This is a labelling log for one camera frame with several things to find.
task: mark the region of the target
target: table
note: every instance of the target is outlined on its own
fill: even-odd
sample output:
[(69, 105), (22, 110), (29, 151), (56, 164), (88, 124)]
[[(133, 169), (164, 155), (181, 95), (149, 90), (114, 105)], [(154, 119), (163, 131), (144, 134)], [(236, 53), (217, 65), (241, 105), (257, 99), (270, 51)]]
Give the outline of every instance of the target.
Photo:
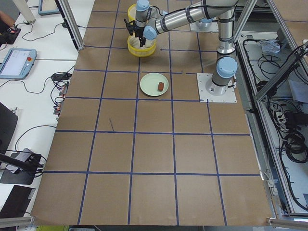
[[(53, 60), (36, 60), (32, 67), (30, 74), (24, 80), (28, 90), (39, 92), (42, 90), (44, 81), (47, 77), (55, 72), (67, 71), (75, 64), (74, 61), (53, 61)], [(5, 79), (0, 79), (0, 85), (6, 82)], [(25, 91), (21, 82), (9, 82), (0, 88), (1, 103), (8, 108), (17, 107), (19, 109), (19, 117), (15, 133), (12, 137), (9, 150), (14, 149), (17, 139), (29, 128), (38, 125), (57, 126), (56, 115), (53, 114), (53, 103), (51, 101), (50, 92), (54, 87), (52, 81), (49, 79), (46, 82), (46, 87), (41, 94), (31, 94)], [(53, 92), (53, 98), (58, 95), (59, 91)], [(22, 137), (18, 143), (18, 149), (23, 150), (28, 148), (35, 153), (42, 154), (47, 158), (51, 141), (54, 135), (54, 128), (41, 127), (28, 132)], [(38, 188), (40, 178), (35, 178), (31, 185), (26, 187)], [(6, 201), (13, 184), (0, 184), (0, 209)], [(28, 210), (31, 211), (37, 190)]]
[[(39, 0), (29, 0), (29, 6), (38, 6)], [(86, 27), (90, 17), (90, 11), (93, 7), (94, 0), (69, 0), (72, 12), (74, 14), (76, 23), (79, 26)], [(33, 32), (26, 35), (25, 38), (32, 40), (38, 37), (42, 37), (54, 31), (54, 27), (63, 23), (63, 19), (60, 14), (52, 15), (39, 15), (37, 8), (32, 8), (32, 13), (36, 19), (33, 24)], [(24, 17), (20, 15), (16, 20), (16, 25), (24, 21)], [(78, 56), (78, 52), (75, 49), (69, 32), (62, 25), (58, 25), (54, 34), (47, 36), (43, 39), (35, 41), (26, 41), (22, 39), (22, 36), (31, 31), (31, 25), (19, 25), (21, 33), (17, 37), (16, 41), (12, 45), (8, 45), (6, 49), (0, 51), (0, 62), (3, 61), (7, 50), (9, 48), (33, 48), (37, 50), (37, 59), (48, 60), (72, 60), (75, 61)], [(79, 28), (82, 37), (85, 34), (84, 28)]]
[[(39, 0), (29, 0), (28, 5), (38, 6), (38, 1)], [(86, 27), (94, 0), (70, 0), (69, 3), (77, 24)], [(32, 9), (32, 12), (36, 18), (36, 22), (33, 24), (33, 32), (26, 36), (27, 39), (46, 35), (53, 31), (56, 24), (63, 22), (60, 14), (40, 16), (38, 15), (37, 8)], [(23, 20), (23, 16), (20, 15), (16, 20), (16, 24), (23, 22)], [(13, 45), (8, 45), (7, 48), (0, 51), (0, 62), (3, 61), (9, 48), (36, 49), (37, 59), (29, 75), (23, 80), (29, 91), (41, 91), (47, 77), (56, 72), (68, 71), (75, 65), (78, 52), (73, 45), (67, 29), (59, 25), (56, 28), (55, 34), (43, 39), (38, 39), (34, 42), (29, 42), (23, 40), (22, 36), (31, 29), (31, 26), (20, 25), (18, 27), (22, 28), (21, 34)], [(81, 35), (84, 36), (85, 29), (81, 28), (80, 32)], [(5, 79), (0, 79), (0, 85), (6, 81)], [(21, 82), (11, 81), (0, 87), (1, 103), (8, 108), (18, 108), (18, 123), (9, 149), (14, 148), (17, 139), (29, 128), (39, 125), (57, 125), (57, 116), (53, 114), (54, 109), (50, 96), (53, 87), (54, 85), (50, 79), (47, 80), (45, 90), (41, 94), (26, 92)], [(58, 93), (59, 91), (55, 90), (52, 94), (53, 98), (55, 98)], [(41, 127), (31, 130), (22, 137), (18, 143), (18, 149), (22, 150), (27, 147), (35, 153), (42, 154), (43, 157), (47, 158), (54, 130), (55, 129), (51, 127)], [(25, 186), (37, 189), (39, 184), (40, 178), (35, 178), (31, 185)], [(0, 184), (0, 210), (12, 188), (12, 184)], [(32, 210), (36, 194), (37, 190), (30, 201), (27, 211)]]

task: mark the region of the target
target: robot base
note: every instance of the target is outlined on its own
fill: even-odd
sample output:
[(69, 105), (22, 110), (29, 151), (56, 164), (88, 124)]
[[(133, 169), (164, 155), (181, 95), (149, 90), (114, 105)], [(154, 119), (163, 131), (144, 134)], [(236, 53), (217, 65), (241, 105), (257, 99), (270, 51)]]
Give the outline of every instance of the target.
[(213, 103), (236, 103), (236, 97), (234, 88), (226, 88), (226, 91), (223, 95), (216, 96), (212, 95), (208, 92), (206, 89), (206, 83), (208, 81), (211, 81), (213, 74), (210, 73), (197, 73), (197, 80), (198, 80), (198, 89), (199, 89), (199, 98), (200, 102), (213, 102)]
[(214, 21), (209, 23), (207, 26), (195, 22), (190, 24), (191, 31), (196, 32), (209, 32), (209, 33), (218, 33), (218, 23), (217, 18), (214, 18)]

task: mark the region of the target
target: grid of tape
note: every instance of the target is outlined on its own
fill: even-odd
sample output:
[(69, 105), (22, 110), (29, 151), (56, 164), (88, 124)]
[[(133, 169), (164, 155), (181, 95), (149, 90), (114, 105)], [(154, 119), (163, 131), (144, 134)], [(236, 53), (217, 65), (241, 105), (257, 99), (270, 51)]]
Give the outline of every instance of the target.
[[(133, 57), (123, 22), (133, 3), (94, 4), (33, 214), (44, 224), (265, 224), (270, 211), (240, 99), (198, 99), (195, 73), (212, 71), (217, 35), (185, 26), (160, 35), (152, 57)], [(191, 3), (151, 1), (168, 11)], [(140, 90), (150, 72), (167, 76), (164, 95)]]

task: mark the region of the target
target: white plate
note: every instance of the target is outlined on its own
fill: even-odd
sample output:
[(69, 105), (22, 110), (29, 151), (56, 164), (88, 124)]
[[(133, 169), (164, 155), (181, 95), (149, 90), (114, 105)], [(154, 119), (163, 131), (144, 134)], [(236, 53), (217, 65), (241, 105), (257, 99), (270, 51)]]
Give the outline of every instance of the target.
[[(164, 89), (162, 91), (158, 90), (158, 84), (160, 82), (164, 83)], [(142, 77), (140, 81), (141, 90), (150, 96), (160, 96), (168, 90), (168, 87), (168, 79), (159, 73), (149, 73)]]

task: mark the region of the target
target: yellow basket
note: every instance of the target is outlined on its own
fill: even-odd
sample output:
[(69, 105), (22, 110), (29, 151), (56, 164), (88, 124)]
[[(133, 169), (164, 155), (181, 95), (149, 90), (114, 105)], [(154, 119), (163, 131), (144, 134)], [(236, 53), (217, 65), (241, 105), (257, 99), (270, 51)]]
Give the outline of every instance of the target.
[(136, 57), (148, 57), (155, 52), (156, 40), (146, 40), (145, 45), (140, 47), (138, 37), (129, 36), (127, 39), (128, 51)]
[(129, 19), (130, 22), (135, 20), (135, 18), (136, 18), (136, 4), (133, 4), (129, 7), (127, 14), (128, 14), (128, 19)]

